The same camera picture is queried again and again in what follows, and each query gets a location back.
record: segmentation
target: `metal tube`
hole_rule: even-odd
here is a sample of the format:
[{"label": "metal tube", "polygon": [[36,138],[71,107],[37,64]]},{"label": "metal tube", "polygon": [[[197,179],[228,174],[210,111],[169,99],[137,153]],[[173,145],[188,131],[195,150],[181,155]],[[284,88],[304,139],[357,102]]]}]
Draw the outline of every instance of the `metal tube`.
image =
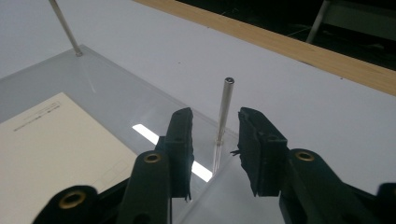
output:
[{"label": "metal tube", "polygon": [[227,122],[228,110],[230,108],[231,96],[233,94],[233,78],[226,77],[224,79],[224,89],[221,98],[221,106],[219,113],[219,127],[218,134],[216,135],[216,144],[222,144],[222,137],[224,135],[225,124]]},{"label": "metal tube", "polygon": [[67,37],[69,37],[70,42],[73,45],[73,49],[76,52],[76,56],[80,57],[82,56],[81,49],[79,48],[76,39],[73,37],[72,32],[70,31],[69,26],[67,25],[66,20],[64,19],[64,14],[62,13],[61,9],[58,6],[58,3],[56,0],[49,0],[50,4],[52,5],[53,11],[55,12],[56,16],[59,19],[59,22],[61,23],[62,27],[64,28],[64,31],[67,34]]},{"label": "metal tube", "polygon": [[225,124],[227,122],[228,110],[230,108],[231,96],[233,94],[233,78],[227,77],[224,79],[224,89],[221,98],[221,106],[219,113],[219,127],[218,133],[216,135],[216,144],[213,153],[213,175],[219,169],[220,156],[221,156],[221,146],[223,144],[223,135],[225,131]]}]

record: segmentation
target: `white tabletop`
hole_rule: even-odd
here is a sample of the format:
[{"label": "white tabletop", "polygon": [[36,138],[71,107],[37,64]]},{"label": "white tabletop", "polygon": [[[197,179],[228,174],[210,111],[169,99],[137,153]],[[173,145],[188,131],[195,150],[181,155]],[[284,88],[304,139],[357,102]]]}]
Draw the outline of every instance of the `white tabletop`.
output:
[{"label": "white tabletop", "polygon": [[[379,184],[395,182],[394,96],[129,0],[59,5],[79,44],[211,119],[219,115],[223,79],[233,77],[227,123],[232,131],[238,132],[239,108],[255,108],[289,139],[290,148],[317,152],[348,184],[375,193]],[[68,49],[47,0],[0,3],[0,77]],[[242,168],[236,172],[244,175]],[[251,214],[262,219],[250,221],[282,222],[276,199],[251,199],[247,177],[230,181],[230,173],[214,181],[207,195],[215,196],[205,196],[186,223],[252,223],[246,220]],[[254,203],[239,200],[244,195]],[[217,203],[231,205],[219,209]],[[249,212],[234,211],[240,206]]]}]

